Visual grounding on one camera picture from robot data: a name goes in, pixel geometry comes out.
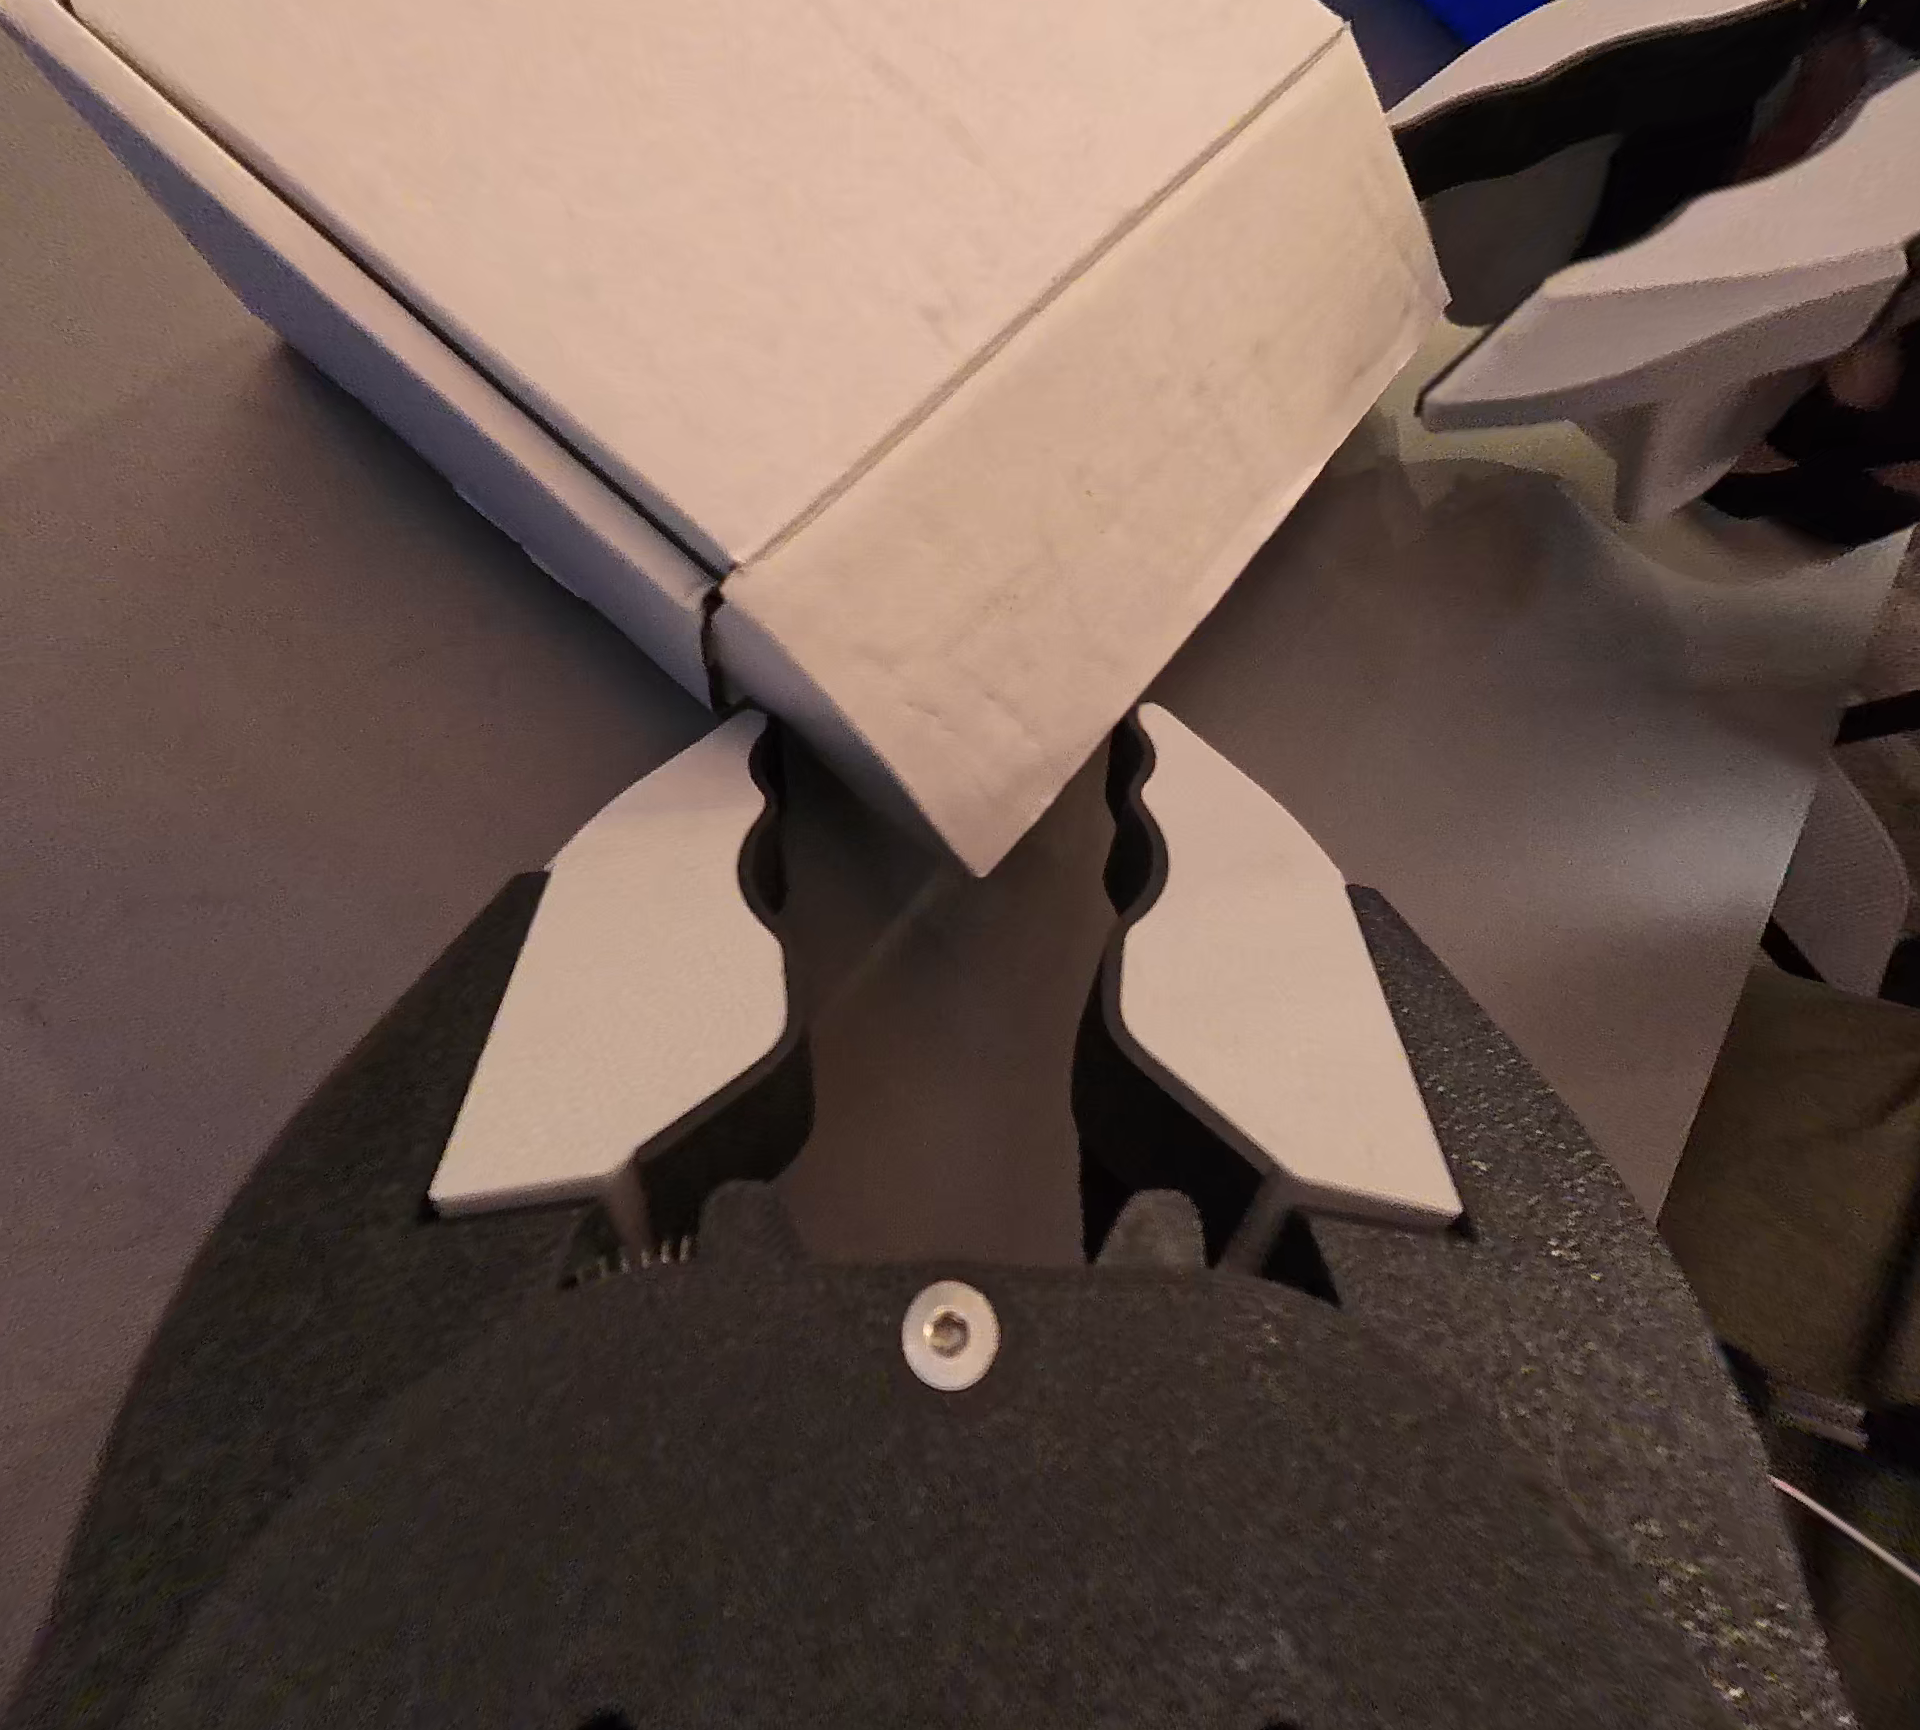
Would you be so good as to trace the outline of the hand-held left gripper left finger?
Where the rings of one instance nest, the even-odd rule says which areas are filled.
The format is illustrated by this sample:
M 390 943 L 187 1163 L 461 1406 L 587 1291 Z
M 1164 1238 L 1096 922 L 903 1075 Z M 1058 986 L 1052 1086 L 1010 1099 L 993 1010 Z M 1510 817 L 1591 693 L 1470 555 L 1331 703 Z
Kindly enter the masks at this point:
M 427 1200 L 479 1221 L 587 1200 L 688 1239 L 812 1131 L 786 988 L 780 731 L 746 711 L 616 792 L 546 868 Z

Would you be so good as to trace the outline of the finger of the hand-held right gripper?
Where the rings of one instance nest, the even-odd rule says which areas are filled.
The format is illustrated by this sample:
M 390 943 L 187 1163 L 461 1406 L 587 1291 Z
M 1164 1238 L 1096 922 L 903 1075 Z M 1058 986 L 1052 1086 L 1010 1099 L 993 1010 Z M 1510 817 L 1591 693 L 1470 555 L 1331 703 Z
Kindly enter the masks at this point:
M 1920 89 L 1869 96 L 1800 162 L 1560 267 L 1420 401 L 1426 432 L 1575 422 L 1647 526 L 1724 479 L 1812 375 L 1918 319 Z
M 1595 137 L 1757 100 L 1828 0 L 1549 0 L 1390 116 L 1415 193 L 1509 178 Z

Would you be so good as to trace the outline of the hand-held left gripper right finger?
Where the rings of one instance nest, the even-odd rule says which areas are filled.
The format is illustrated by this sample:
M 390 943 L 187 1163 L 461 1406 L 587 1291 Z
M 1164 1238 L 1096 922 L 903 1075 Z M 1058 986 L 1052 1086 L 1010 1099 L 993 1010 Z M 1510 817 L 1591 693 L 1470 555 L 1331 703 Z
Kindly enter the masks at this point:
M 1105 943 L 1072 1041 L 1080 1255 L 1178 1192 L 1202 1261 L 1289 1221 L 1450 1233 L 1463 1198 L 1350 884 L 1313 833 L 1160 703 L 1113 734 Z

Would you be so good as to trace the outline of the white cardboard box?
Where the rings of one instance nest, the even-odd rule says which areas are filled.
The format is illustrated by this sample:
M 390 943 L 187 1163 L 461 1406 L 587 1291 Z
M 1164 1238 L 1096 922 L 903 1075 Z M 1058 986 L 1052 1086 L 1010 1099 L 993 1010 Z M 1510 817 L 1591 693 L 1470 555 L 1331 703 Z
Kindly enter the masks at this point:
M 1448 301 L 1321 0 L 5 0 L 281 341 L 993 873 Z

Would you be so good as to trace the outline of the person's olive clothing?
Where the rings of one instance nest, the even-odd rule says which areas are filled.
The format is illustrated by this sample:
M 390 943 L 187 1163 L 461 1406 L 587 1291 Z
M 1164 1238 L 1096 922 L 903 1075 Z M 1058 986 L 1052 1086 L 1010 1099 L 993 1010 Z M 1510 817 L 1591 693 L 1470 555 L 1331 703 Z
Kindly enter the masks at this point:
M 1918 1474 L 1920 1017 L 1757 961 L 1659 1238 L 1772 1423 Z

